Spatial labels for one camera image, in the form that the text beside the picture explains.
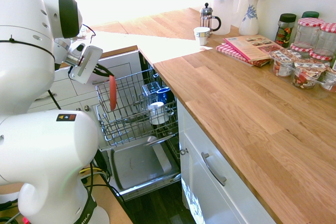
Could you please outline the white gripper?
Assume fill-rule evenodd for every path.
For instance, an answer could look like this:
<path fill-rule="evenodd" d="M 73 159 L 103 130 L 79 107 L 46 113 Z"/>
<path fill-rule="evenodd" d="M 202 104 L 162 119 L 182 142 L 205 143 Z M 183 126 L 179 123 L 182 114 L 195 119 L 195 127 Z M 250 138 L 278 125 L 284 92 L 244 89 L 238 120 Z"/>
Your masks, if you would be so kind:
<path fill-rule="evenodd" d="M 92 73 L 102 77 L 114 77 L 114 74 L 109 69 L 98 63 L 102 53 L 103 50 L 101 48 L 87 46 L 81 54 L 80 64 L 72 69 L 70 78 L 86 84 Z"/>

